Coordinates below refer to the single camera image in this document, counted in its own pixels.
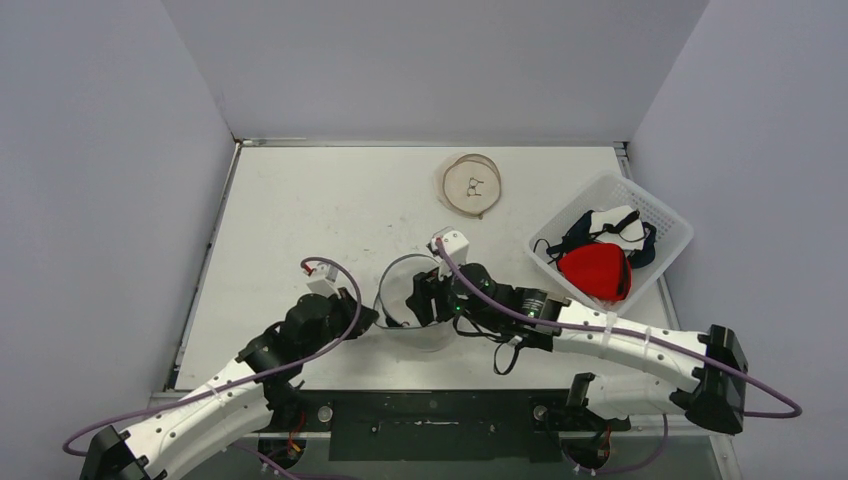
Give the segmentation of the blue-trim mesh laundry bag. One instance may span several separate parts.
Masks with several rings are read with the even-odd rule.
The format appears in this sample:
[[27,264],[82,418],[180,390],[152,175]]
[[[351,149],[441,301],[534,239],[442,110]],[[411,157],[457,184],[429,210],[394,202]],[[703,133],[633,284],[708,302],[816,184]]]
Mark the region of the blue-trim mesh laundry bag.
[[380,276],[374,309],[381,313],[377,326],[389,340],[417,352],[445,349],[454,338],[449,323],[423,326],[406,305],[413,294],[413,278],[438,267],[438,262],[422,253],[402,255],[391,261]]

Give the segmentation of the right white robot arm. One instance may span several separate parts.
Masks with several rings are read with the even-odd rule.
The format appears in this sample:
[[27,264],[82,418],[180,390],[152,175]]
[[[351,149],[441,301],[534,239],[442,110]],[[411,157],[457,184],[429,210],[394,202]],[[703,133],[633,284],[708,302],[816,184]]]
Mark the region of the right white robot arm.
[[544,290],[498,283],[480,264],[460,270],[479,295],[439,269],[413,277],[405,304],[421,325],[465,318],[476,334],[516,351],[574,353],[630,368],[620,376],[574,377],[565,414],[575,427],[671,414],[709,431],[742,432],[746,384],[736,374],[747,372],[748,362],[733,330],[654,329]]

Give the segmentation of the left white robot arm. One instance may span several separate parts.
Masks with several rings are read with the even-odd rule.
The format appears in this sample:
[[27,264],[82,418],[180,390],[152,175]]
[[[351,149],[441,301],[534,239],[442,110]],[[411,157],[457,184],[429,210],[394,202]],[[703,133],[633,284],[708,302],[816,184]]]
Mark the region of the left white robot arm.
[[118,430],[106,426],[89,443],[83,479],[181,479],[242,436],[297,420],[291,383],[310,357],[353,340],[378,319],[345,289],[306,294],[209,381],[181,400]]

